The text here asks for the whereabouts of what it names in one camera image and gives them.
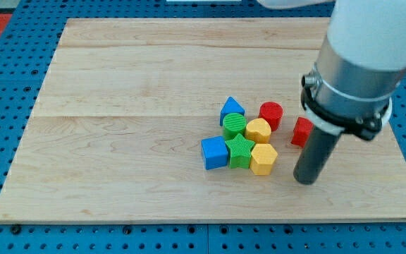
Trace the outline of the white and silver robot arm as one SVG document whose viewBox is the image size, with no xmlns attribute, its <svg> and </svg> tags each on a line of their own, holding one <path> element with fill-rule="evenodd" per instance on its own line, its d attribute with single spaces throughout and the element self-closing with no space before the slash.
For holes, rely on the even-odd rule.
<svg viewBox="0 0 406 254">
<path fill-rule="evenodd" d="M 302 106 L 311 136 L 372 140 L 388 123 L 406 73 L 406 0 L 337 0 Z"/>
</svg>

